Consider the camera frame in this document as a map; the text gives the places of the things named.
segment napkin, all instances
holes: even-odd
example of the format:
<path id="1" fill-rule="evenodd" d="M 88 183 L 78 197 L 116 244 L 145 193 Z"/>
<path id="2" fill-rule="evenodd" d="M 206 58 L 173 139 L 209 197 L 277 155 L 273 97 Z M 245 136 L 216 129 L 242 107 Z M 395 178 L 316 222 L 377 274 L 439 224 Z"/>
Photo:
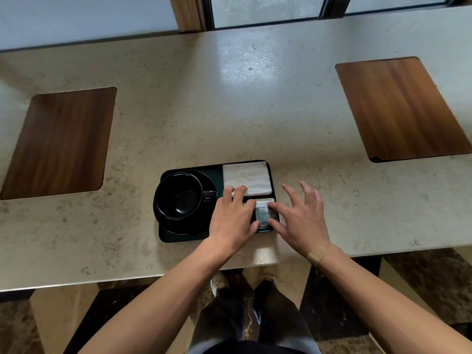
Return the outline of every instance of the napkin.
<path id="1" fill-rule="evenodd" d="M 223 180 L 225 187 L 231 185 L 236 189 L 241 185 L 247 186 L 245 196 L 269 195 L 272 193 L 265 161 L 223 165 Z"/>

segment pants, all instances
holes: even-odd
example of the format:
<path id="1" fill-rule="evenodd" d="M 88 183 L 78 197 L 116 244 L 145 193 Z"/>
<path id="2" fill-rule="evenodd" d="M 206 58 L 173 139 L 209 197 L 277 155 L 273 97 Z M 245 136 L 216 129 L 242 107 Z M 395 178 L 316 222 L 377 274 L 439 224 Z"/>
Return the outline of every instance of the pants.
<path id="1" fill-rule="evenodd" d="M 259 321 L 259 342 L 321 354 L 295 304 L 264 280 L 254 290 L 254 312 Z M 222 288 L 200 313 L 188 354 L 201 354 L 226 340 L 243 336 L 244 310 L 234 291 Z"/>

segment wall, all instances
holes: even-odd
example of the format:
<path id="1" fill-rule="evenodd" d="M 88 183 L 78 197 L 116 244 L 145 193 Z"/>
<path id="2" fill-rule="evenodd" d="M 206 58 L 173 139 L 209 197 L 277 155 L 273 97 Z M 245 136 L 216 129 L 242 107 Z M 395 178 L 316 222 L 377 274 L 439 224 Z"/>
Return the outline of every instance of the wall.
<path id="1" fill-rule="evenodd" d="M 0 0 L 0 50 L 169 30 L 169 0 Z"/>

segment white shoe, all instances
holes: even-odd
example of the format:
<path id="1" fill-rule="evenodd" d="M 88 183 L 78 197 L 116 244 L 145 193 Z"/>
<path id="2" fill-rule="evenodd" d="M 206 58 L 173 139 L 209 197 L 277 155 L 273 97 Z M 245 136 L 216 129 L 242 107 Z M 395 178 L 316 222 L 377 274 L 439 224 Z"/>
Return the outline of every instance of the white shoe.
<path id="1" fill-rule="evenodd" d="M 272 281 L 277 287 L 279 274 L 275 266 L 264 266 L 259 270 L 259 283 L 262 281 Z"/>
<path id="2" fill-rule="evenodd" d="M 213 292 L 213 295 L 216 297 L 216 292 L 219 289 L 229 288 L 229 282 L 228 282 L 228 279 L 223 274 L 223 272 L 218 271 L 211 279 L 210 286 L 211 286 L 211 291 Z"/>

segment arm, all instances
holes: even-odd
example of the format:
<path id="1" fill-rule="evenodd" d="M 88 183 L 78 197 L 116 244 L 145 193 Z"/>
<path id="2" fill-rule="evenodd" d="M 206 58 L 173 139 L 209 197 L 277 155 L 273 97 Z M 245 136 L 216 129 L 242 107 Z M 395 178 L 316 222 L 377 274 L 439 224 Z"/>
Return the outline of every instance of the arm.
<path id="1" fill-rule="evenodd" d="M 327 254 L 318 268 L 338 289 L 388 354 L 472 353 L 472 342 L 351 260 L 328 236 L 323 201 L 317 190 L 300 183 L 305 201 L 287 185 L 292 208 L 272 202 L 286 220 L 270 224 L 300 255 L 316 247 Z"/>
<path id="2" fill-rule="evenodd" d="M 225 188 L 211 218 L 209 237 L 186 259 L 110 319 L 79 354 L 164 354 L 204 285 L 259 228 L 256 201 L 243 204 L 247 188 Z"/>

